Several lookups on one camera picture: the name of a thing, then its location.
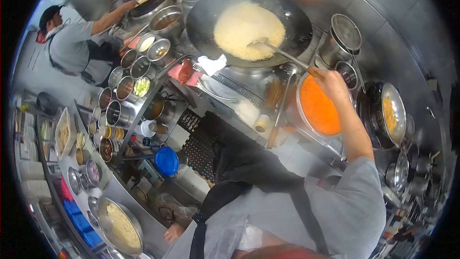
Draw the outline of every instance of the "chef's arm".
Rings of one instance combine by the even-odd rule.
[[[138,2],[136,0],[131,0],[122,4],[114,11],[104,14],[104,16],[101,17],[101,19],[93,22],[91,35],[101,33],[107,27],[111,26],[114,23],[117,23],[121,20],[125,11],[135,8],[137,5]]]
[[[313,68],[324,78],[315,78],[315,82],[332,100],[339,115],[340,132],[348,162],[362,156],[374,160],[371,140],[350,102],[350,94],[342,76],[337,71]]]

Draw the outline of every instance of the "chef's hand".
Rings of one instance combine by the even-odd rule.
[[[139,3],[136,0],[131,0],[131,1],[128,1],[128,2],[125,2],[125,3],[122,4],[122,6],[125,9],[125,11],[134,9],[138,5],[139,5]]]
[[[321,90],[329,97],[334,105],[342,103],[350,103],[350,94],[348,88],[343,80],[342,76],[335,70],[324,70],[318,67],[314,67],[316,72],[321,75],[322,78],[315,78],[315,82],[319,85]]]
[[[163,236],[166,241],[173,243],[184,233],[184,231],[184,228],[180,227],[179,224],[173,224],[170,228],[168,228],[168,230],[165,231]]]

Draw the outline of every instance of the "black wok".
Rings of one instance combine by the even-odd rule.
[[[202,54],[210,59],[218,59],[225,54],[227,65],[245,68],[266,68],[283,64],[287,59],[275,54],[272,58],[247,61],[235,57],[221,48],[214,40],[214,26],[220,14],[230,5],[248,0],[200,0],[187,16],[187,33],[190,41]],[[271,11],[283,23],[286,35],[280,49],[292,56],[299,56],[311,42],[313,29],[307,15],[288,0],[249,0],[259,3]]]

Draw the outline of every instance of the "condiment bottle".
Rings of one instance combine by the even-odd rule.
[[[168,127],[164,126],[163,124],[157,124],[155,122],[152,122],[149,124],[149,130],[152,132],[156,132],[158,135],[162,135],[168,132]]]

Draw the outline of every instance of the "spatula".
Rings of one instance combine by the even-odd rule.
[[[257,39],[253,42],[251,42],[250,44],[248,44],[248,46],[252,46],[254,44],[265,44],[265,46],[268,46],[270,47],[271,49],[273,49],[274,52],[276,53],[279,53],[281,55],[283,55],[285,58],[289,59],[290,61],[294,62],[295,64],[297,64],[298,66],[302,67],[303,69],[305,69],[309,74],[311,74],[313,77],[318,77],[318,78],[322,78],[324,79],[320,74],[318,74],[318,72],[316,72],[316,70],[314,70],[310,65],[308,64],[305,64],[304,62],[300,61],[299,59],[295,58],[294,56],[288,54],[287,52],[284,52],[283,50],[271,45],[268,43],[268,38],[267,37],[262,37],[261,39]]]

